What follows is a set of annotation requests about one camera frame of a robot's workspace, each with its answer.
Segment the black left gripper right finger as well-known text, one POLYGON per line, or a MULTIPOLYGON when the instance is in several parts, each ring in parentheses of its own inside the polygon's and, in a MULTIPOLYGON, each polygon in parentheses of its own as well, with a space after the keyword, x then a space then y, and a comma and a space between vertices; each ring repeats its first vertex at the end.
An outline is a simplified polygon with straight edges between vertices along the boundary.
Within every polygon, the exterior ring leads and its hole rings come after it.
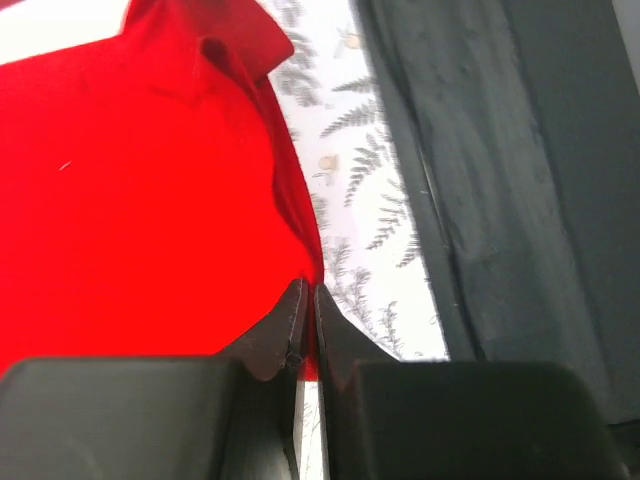
POLYGON ((625 479, 583 382, 549 363, 399 361, 319 286, 329 479, 625 479))

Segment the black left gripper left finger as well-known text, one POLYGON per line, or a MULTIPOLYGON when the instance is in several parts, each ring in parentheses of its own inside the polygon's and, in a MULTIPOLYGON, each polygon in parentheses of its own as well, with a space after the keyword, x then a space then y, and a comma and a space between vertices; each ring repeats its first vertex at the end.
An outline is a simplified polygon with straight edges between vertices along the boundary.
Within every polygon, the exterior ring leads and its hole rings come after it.
POLYGON ((309 287, 211 357, 29 360, 1 382, 5 479, 296 479, 309 287))

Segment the red t shirt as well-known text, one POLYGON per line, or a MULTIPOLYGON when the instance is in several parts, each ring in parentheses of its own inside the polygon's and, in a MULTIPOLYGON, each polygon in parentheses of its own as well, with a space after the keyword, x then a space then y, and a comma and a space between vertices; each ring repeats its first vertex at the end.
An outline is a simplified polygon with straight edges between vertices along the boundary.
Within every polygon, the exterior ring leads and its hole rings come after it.
POLYGON ((1 68, 1 367, 214 354, 296 279, 310 194, 254 1, 134 1, 122 31, 1 68))

